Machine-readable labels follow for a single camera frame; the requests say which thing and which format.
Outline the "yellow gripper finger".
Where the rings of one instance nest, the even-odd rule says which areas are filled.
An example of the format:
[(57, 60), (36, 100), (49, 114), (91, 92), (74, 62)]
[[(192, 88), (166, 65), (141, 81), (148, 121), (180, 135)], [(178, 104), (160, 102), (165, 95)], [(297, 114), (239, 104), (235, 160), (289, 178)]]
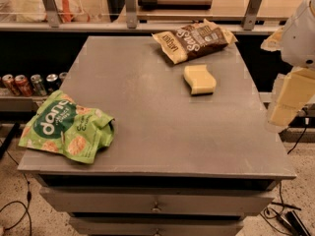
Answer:
[(286, 74), (278, 74), (272, 90), (266, 116), (266, 128), (280, 133), (315, 95), (315, 70), (293, 67)]
[(261, 44), (261, 48), (265, 51), (271, 51), (271, 52), (280, 51), (283, 29), (284, 28), (277, 29), (270, 36), (264, 39)]

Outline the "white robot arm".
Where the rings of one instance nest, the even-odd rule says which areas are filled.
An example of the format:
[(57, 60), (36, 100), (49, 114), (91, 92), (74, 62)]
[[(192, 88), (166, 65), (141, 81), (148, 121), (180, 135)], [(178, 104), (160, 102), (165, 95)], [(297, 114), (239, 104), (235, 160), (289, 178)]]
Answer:
[(280, 133), (315, 95), (315, 0), (303, 0), (261, 48), (279, 50), (282, 60), (292, 66), (286, 75), (277, 75), (267, 110), (267, 130)]

